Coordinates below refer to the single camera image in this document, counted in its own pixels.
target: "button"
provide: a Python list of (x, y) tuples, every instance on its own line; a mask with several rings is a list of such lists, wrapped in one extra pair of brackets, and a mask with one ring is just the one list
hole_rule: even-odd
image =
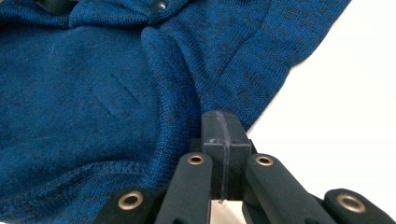
[(162, 12), (166, 9), (167, 3), (164, 0), (157, 0), (157, 1), (154, 1), (151, 6), (154, 8), (154, 10), (156, 10), (158, 12)]

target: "blue knit sweater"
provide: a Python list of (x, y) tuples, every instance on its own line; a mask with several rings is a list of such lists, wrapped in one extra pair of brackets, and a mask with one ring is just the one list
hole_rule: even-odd
[(0, 220), (89, 223), (114, 191), (158, 188), (202, 113), (248, 129), (347, 4), (4, 0)]

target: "knit fabric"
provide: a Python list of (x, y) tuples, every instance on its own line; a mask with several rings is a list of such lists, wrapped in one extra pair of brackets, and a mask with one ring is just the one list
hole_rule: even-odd
[(0, 220), (90, 223), (114, 191), (163, 185), (203, 113), (248, 129), (347, 4), (4, 0)]

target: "white surface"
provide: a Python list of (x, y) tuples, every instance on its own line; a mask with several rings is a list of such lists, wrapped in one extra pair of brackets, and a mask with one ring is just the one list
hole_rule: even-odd
[[(248, 136), (319, 198), (351, 189), (396, 219), (395, 65), (396, 1), (355, 0)], [(229, 207), (212, 223), (244, 223)]]

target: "dark button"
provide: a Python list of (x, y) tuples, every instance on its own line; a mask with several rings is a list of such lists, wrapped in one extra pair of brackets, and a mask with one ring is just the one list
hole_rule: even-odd
[(158, 12), (162, 12), (166, 9), (167, 3), (164, 0), (156, 0), (151, 4), (152, 8)]

